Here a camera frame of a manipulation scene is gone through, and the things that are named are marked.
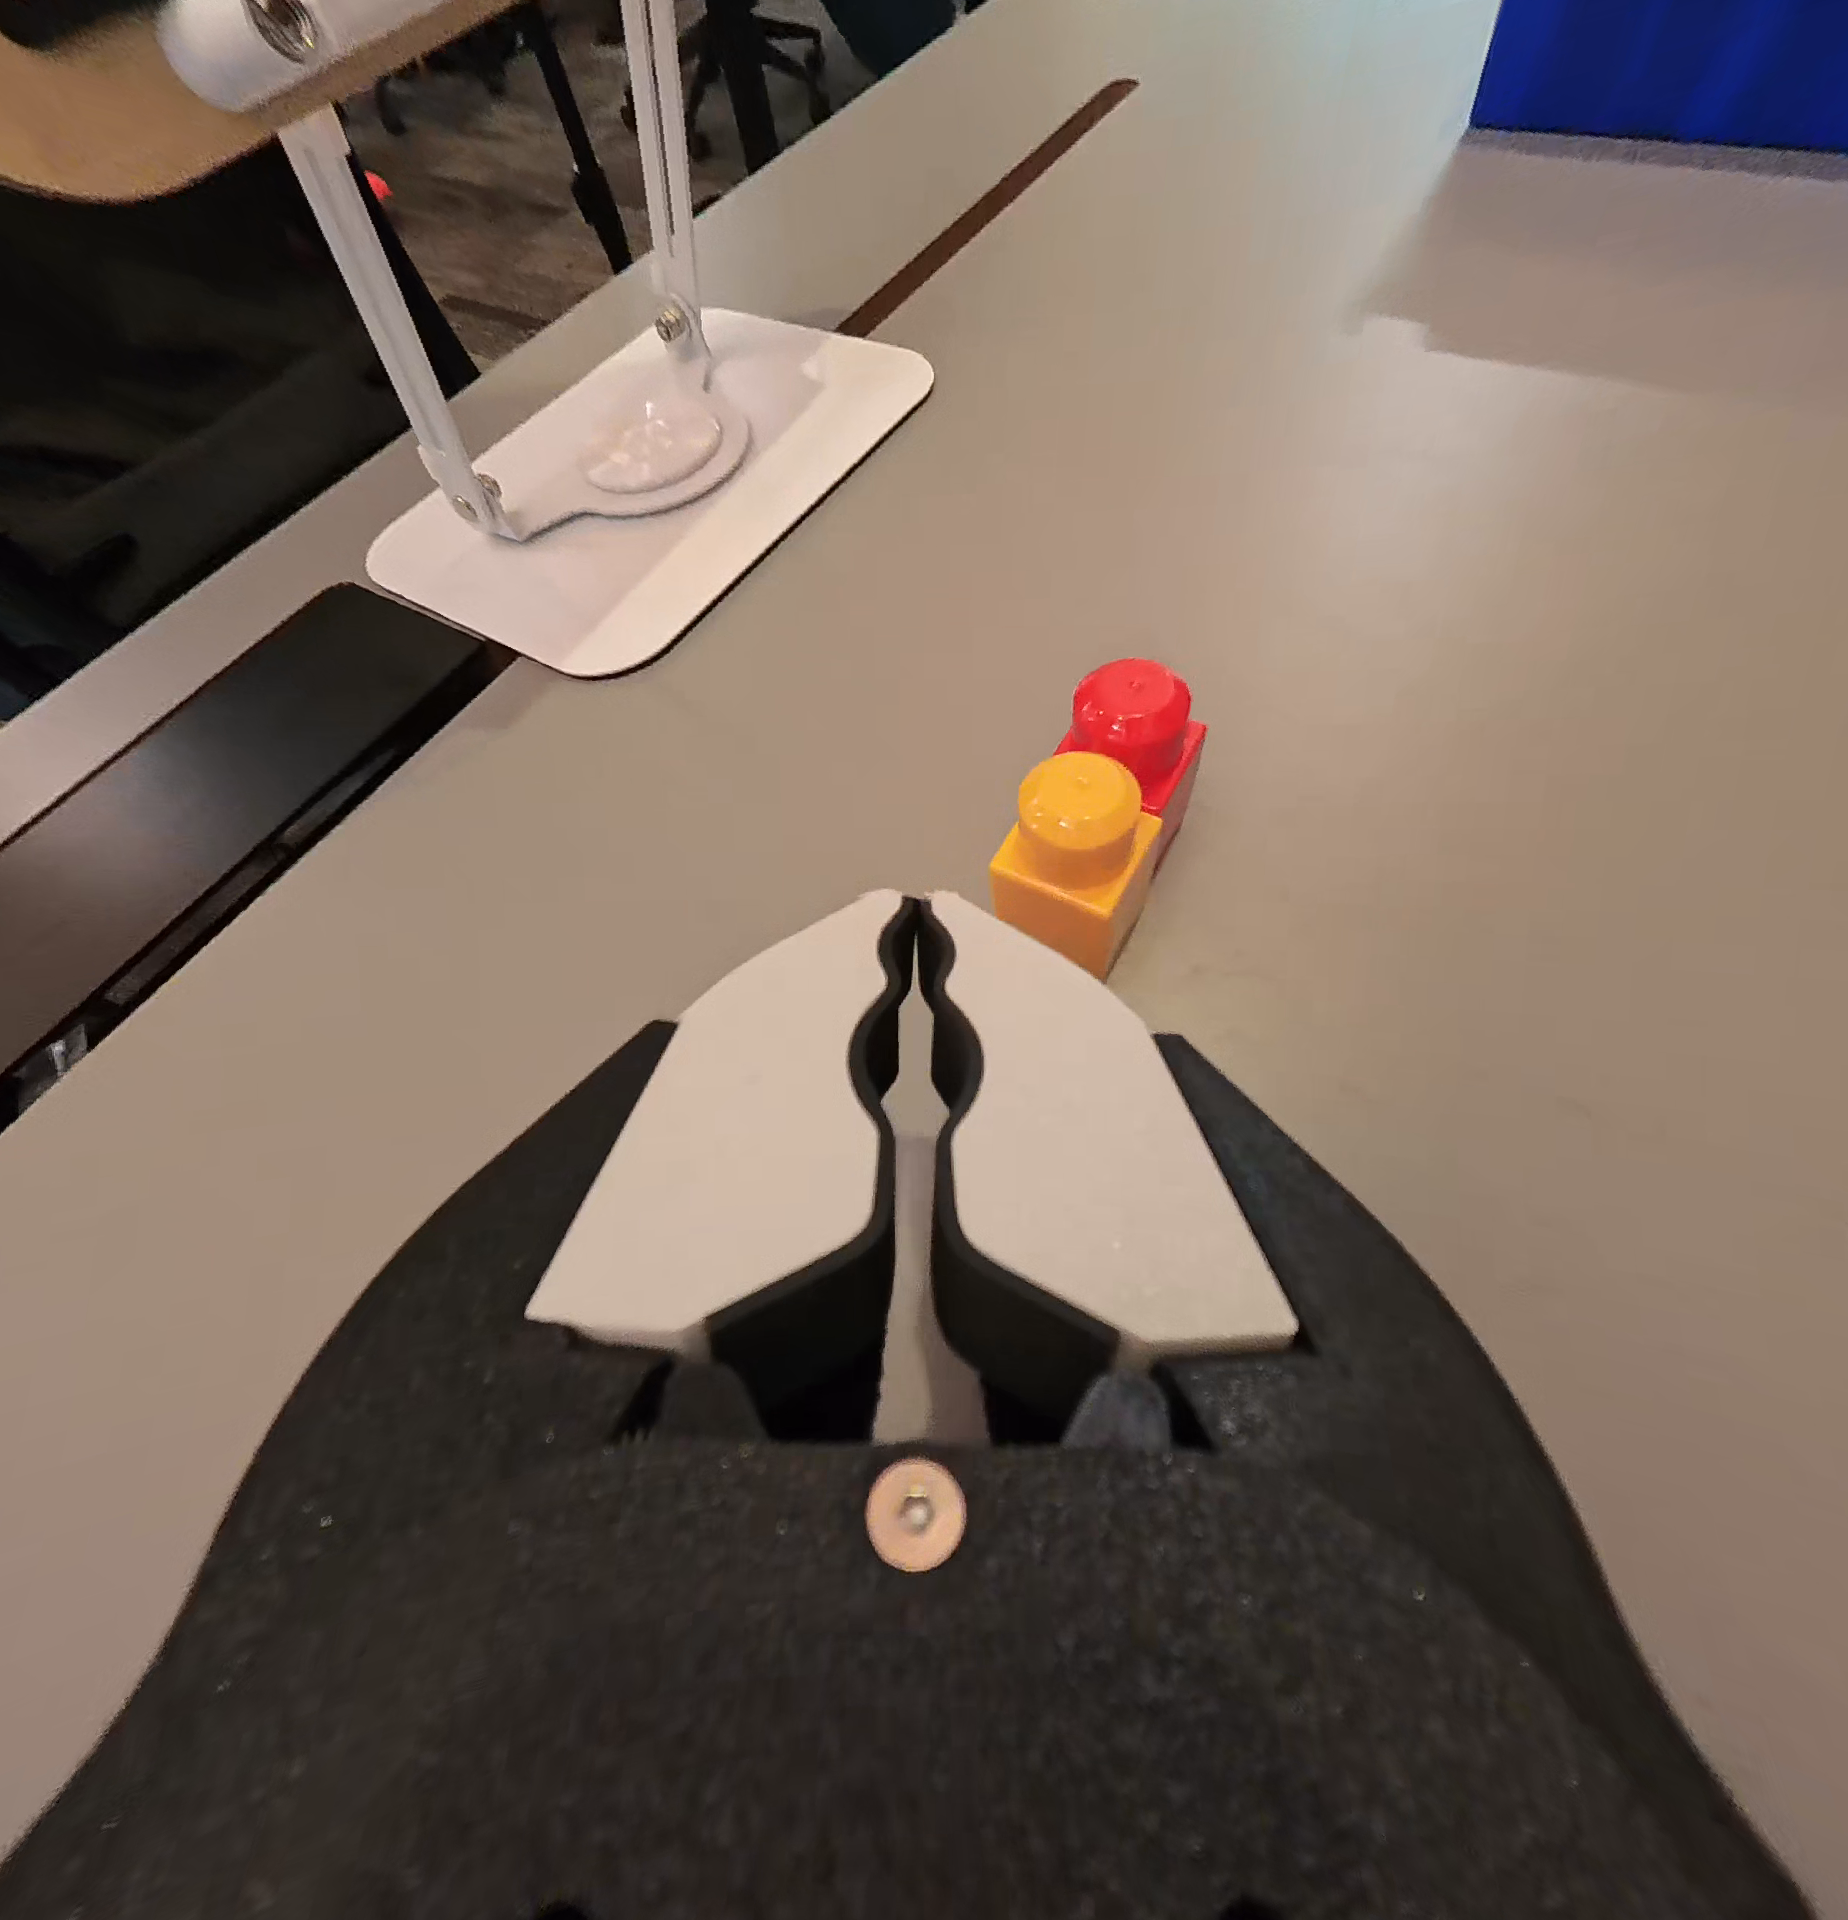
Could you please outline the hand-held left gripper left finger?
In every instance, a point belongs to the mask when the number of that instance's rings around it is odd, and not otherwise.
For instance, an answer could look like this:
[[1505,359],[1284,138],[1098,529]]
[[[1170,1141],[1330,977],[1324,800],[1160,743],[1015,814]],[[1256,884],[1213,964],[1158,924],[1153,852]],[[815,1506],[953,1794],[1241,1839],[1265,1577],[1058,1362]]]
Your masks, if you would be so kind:
[[920,908],[863,893],[686,1008],[531,1324],[717,1363],[784,1431],[874,1393],[894,1269],[884,1096]]

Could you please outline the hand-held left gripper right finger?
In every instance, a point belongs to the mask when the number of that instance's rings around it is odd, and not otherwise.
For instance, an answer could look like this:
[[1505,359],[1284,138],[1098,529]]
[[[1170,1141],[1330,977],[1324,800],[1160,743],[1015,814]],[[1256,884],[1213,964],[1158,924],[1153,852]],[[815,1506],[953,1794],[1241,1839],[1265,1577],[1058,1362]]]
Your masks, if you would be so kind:
[[1108,1374],[1282,1355],[1299,1319],[1158,1038],[1106,984],[953,893],[920,907],[936,1145],[930,1303],[1015,1422]]

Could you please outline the yellow single-stud block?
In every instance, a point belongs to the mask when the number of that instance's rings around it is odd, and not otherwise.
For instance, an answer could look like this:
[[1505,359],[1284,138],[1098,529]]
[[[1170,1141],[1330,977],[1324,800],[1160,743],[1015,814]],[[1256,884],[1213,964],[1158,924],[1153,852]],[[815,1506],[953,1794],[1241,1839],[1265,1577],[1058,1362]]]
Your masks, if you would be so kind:
[[1127,765],[1082,752],[1044,758],[1020,781],[989,862],[991,912],[1108,981],[1149,900],[1160,838]]

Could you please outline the red single-stud block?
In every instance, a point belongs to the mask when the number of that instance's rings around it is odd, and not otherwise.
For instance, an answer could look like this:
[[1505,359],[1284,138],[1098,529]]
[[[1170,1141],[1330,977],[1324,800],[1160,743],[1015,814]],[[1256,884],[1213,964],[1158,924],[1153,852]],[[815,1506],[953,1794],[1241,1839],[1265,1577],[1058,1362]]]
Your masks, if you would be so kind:
[[1132,776],[1143,810],[1160,824],[1161,865],[1189,812],[1206,734],[1189,684],[1168,664],[1129,657],[1103,662],[1075,684],[1056,752],[1094,753]]

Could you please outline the blue plastic bin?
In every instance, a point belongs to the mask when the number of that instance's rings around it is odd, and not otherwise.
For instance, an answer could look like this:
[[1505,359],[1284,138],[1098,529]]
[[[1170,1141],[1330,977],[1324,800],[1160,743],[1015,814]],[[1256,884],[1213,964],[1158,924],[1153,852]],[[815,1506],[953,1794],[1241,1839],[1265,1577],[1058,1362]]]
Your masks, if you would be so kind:
[[1848,2],[1505,2],[1468,124],[1848,157]]

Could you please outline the white tablet stand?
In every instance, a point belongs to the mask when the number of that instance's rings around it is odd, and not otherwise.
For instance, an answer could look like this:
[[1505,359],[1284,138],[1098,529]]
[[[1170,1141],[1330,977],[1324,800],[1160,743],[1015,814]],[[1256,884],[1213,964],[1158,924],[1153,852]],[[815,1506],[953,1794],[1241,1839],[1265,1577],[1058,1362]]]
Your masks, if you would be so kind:
[[336,109],[279,135],[432,483],[370,543],[367,583],[581,681],[665,653],[934,384],[910,348],[701,303],[674,7],[624,4],[622,21],[653,322],[482,457],[450,410]]

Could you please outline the black office chair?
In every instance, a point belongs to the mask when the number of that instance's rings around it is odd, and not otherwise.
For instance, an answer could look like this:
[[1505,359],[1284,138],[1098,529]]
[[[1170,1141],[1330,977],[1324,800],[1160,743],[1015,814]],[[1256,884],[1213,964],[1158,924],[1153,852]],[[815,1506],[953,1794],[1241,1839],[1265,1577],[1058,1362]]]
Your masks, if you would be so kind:
[[822,29],[767,14],[758,4],[698,4],[698,17],[677,31],[675,54],[684,71],[684,121],[689,155],[715,152],[701,129],[703,105],[722,86],[736,129],[744,172],[755,176],[782,153],[782,135],[772,114],[770,74],[793,83],[812,128],[834,112],[825,85]]
[[284,153],[0,183],[0,722],[408,431]]

